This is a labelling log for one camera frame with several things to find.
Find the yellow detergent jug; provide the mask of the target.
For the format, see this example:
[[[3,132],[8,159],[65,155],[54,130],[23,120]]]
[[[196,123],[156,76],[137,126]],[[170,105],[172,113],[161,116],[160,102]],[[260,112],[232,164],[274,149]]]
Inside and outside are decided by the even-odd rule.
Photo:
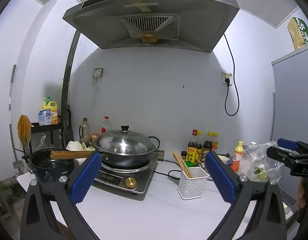
[[[58,124],[58,105],[56,101],[51,101],[50,97],[43,98],[42,110],[48,110],[50,112],[50,123],[52,125]]]

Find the red cap clear bottle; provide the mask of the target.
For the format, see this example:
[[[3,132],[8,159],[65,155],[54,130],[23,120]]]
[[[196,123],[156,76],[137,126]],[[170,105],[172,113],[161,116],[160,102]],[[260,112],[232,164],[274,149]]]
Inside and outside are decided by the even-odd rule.
[[[110,119],[108,116],[104,116],[103,123],[100,126],[100,133],[103,134],[105,132],[108,132],[112,129],[112,125],[110,123]]]

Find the wooden chopstick bundle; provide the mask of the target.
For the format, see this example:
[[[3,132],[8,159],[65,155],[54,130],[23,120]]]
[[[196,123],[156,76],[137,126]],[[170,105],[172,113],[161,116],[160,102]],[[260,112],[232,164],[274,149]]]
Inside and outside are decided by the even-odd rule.
[[[185,161],[182,159],[181,155],[177,150],[174,150],[172,153],[175,161],[178,163],[180,166],[181,170],[186,174],[188,178],[194,178],[192,172],[190,171],[189,167],[187,167]]]

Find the orange squeeze bottle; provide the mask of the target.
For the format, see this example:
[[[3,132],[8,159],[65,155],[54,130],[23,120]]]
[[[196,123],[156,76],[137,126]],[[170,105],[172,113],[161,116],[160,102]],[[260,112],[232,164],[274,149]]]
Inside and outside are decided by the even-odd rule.
[[[231,168],[234,172],[238,172],[242,154],[243,154],[243,141],[238,141],[238,144],[234,149],[234,154],[231,163]]]

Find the red cap sauce bottle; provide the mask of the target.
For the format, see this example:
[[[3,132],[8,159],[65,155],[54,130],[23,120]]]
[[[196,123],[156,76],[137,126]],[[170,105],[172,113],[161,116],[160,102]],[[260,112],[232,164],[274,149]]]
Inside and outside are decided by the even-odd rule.
[[[196,151],[197,151],[196,137],[197,137],[197,130],[193,129],[192,139],[188,143],[187,156],[186,156],[186,159],[185,159],[185,163],[186,163],[187,167],[194,167],[195,166]]]

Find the wall socket with plug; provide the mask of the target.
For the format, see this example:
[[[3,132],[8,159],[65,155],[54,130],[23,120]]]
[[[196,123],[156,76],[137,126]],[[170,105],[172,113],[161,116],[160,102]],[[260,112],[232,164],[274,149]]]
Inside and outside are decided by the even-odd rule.
[[[233,83],[233,76],[231,73],[221,73],[221,83],[223,85],[227,85],[228,87],[232,85]]]

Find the yellow cap soy bottle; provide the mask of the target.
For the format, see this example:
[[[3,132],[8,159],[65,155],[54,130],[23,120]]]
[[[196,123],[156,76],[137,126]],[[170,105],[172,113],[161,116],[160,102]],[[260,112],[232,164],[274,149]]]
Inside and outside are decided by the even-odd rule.
[[[205,163],[206,154],[209,153],[213,149],[212,142],[211,142],[212,137],[213,137],[213,133],[208,132],[207,133],[207,140],[204,142],[202,155],[201,155],[201,162],[202,163]]]

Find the stainless steel wok lid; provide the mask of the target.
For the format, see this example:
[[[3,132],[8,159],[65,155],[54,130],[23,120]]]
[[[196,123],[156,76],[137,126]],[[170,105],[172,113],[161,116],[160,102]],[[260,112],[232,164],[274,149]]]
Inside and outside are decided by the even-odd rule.
[[[116,154],[145,154],[158,148],[149,137],[129,130],[129,126],[105,132],[93,144],[98,150]]]

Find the small dark spice jar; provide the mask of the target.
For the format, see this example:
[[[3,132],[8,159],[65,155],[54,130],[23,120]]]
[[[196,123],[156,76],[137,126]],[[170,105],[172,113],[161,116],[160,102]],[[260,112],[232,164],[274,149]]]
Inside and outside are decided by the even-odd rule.
[[[187,151],[182,151],[181,152],[181,157],[184,161],[186,161],[186,157],[187,157]]]

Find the white plastic utensil basket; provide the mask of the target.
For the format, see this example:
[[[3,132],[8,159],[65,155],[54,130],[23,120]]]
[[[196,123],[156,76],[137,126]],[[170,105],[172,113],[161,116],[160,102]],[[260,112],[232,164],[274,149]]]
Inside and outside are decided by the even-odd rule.
[[[189,170],[194,177],[189,178],[182,171],[178,183],[177,191],[183,200],[201,198],[209,178],[209,174],[201,167],[190,167]]]

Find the range hood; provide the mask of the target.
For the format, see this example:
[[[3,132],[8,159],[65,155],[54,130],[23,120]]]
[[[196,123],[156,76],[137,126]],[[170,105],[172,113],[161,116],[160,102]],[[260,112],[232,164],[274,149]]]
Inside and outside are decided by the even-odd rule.
[[[101,49],[211,53],[239,10],[236,0],[88,0],[63,19]]]

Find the blue bowl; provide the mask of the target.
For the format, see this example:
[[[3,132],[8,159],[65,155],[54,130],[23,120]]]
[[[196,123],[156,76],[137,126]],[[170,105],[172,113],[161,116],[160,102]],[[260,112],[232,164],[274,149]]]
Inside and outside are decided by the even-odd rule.
[[[231,159],[225,155],[218,155],[218,157],[225,165],[230,165],[232,163]]]

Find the cabbage piece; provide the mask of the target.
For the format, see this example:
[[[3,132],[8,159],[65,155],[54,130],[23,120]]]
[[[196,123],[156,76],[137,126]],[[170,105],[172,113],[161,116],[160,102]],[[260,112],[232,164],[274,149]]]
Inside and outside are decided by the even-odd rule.
[[[66,149],[69,151],[94,151],[95,148],[89,145],[86,145],[84,142],[80,143],[79,141],[70,141]]]

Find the clear oil bottle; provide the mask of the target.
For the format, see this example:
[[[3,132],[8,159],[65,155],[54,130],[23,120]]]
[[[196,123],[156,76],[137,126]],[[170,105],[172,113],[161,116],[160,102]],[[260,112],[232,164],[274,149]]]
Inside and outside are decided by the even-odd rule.
[[[91,143],[91,127],[87,118],[83,118],[82,123],[79,126],[79,141],[87,147]]]

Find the green brown box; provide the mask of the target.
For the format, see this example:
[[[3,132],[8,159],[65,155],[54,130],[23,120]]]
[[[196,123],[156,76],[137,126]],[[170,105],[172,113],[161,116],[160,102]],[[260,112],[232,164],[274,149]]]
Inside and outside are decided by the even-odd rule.
[[[294,50],[308,44],[308,26],[301,18],[292,17],[287,25],[287,29],[292,39]]]

